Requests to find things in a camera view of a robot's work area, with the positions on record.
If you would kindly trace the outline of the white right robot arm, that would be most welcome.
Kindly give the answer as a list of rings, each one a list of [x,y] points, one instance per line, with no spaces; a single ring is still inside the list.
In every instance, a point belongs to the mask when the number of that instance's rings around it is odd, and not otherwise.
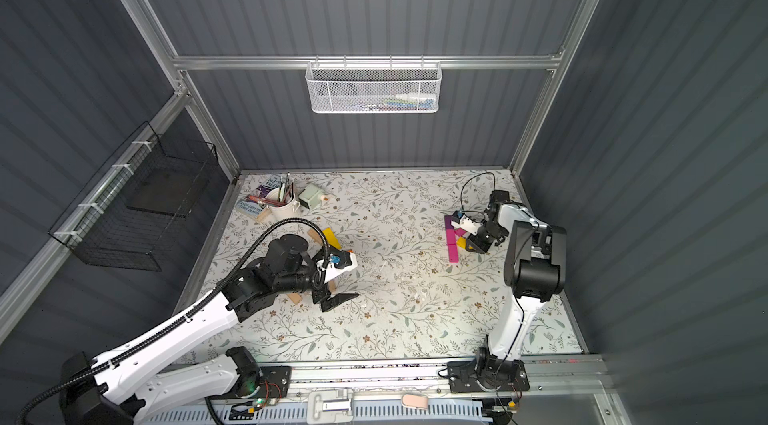
[[[484,254],[505,245],[505,303],[499,322],[486,335],[471,361],[451,361],[446,375],[454,394],[522,393],[530,389],[522,352],[538,312],[559,294],[566,280],[567,232],[535,217],[509,192],[494,189],[480,221],[456,211],[448,229],[461,229],[466,249]]]

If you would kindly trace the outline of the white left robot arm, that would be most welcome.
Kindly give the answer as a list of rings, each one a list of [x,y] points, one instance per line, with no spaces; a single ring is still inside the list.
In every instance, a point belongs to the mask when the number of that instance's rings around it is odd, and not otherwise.
[[[286,379],[268,377],[243,346],[197,365],[168,367],[203,341],[271,307],[280,294],[309,291],[324,312],[354,299],[352,293],[333,294],[329,284],[357,268],[356,255],[332,245],[310,255],[308,247],[298,235],[283,235],[269,243],[265,256],[154,329],[92,359],[83,354],[69,359],[62,376],[72,384],[59,393],[65,422],[140,424],[198,399],[236,397],[262,407],[282,397]]]

